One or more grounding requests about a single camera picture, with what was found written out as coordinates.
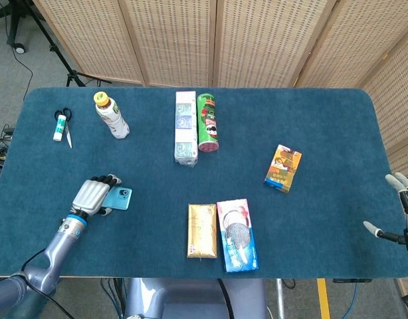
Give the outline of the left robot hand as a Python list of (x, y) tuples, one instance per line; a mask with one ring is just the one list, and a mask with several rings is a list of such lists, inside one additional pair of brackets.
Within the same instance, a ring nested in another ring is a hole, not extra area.
[(109, 215), (112, 209), (104, 207), (103, 202), (111, 188), (121, 183), (122, 180), (114, 174), (87, 179), (76, 194), (70, 212), (84, 220), (95, 214)]

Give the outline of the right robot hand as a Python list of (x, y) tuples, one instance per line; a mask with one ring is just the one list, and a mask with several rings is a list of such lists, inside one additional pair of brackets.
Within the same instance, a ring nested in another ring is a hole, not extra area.
[(389, 233), (377, 228), (369, 221), (364, 221), (365, 228), (375, 237), (385, 239), (399, 245), (405, 245), (408, 250), (408, 178), (402, 173), (396, 172), (393, 175), (387, 174), (385, 176), (386, 181), (392, 188), (394, 188), (400, 198), (403, 210), (405, 212), (406, 228), (403, 235)]

